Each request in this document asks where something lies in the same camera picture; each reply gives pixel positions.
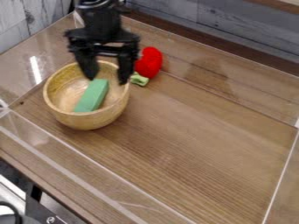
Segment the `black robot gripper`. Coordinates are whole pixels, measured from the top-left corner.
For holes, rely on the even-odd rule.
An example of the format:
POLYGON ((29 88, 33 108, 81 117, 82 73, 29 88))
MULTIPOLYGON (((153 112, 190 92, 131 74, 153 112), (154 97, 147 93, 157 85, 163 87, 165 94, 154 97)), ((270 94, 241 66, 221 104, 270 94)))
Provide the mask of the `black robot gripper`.
POLYGON ((127 8, 119 0, 79 0, 77 10, 83 27, 66 31, 70 51, 81 70, 93 81, 99 73, 98 56, 117 57, 119 84, 126 85, 135 72, 141 37, 123 28, 127 8))

